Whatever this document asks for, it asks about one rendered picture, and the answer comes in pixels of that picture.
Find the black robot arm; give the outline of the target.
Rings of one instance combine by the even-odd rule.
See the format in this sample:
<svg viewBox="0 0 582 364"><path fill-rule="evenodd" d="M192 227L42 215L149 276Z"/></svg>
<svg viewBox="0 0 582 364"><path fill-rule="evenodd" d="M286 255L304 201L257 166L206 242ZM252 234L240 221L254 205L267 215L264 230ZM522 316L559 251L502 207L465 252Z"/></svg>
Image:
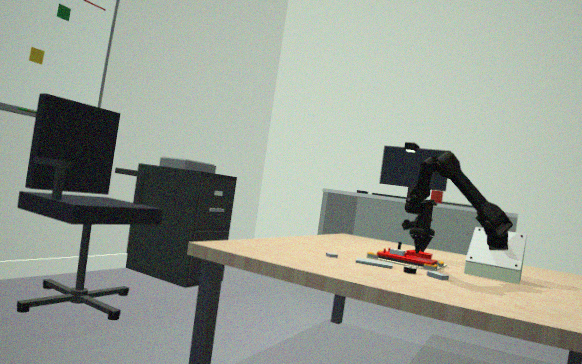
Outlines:
<svg viewBox="0 0 582 364"><path fill-rule="evenodd" d="M475 185L461 171L459 159L451 152L431 156L421 162L419 179L406 200L405 211L410 214L432 216L434 200L424 201L430 196L429 183L433 172L450 179L463 196L475 207L476 220L484 227L489 250L508 250L508 229L511 221L497 204L488 202L476 189Z"/></svg>

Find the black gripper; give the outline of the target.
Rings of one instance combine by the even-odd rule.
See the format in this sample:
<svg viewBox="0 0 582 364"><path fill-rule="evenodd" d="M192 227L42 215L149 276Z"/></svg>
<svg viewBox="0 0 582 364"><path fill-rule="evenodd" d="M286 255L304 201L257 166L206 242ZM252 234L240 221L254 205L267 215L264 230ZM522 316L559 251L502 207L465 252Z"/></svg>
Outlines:
<svg viewBox="0 0 582 364"><path fill-rule="evenodd" d="M412 227L410 234L412 234L411 236L414 240L415 253L419 253L420 249L421 252L425 251L433 238L432 236L435 236L435 231L430 228L431 221L433 220L432 216L417 215L416 220L417 227Z"/></svg>

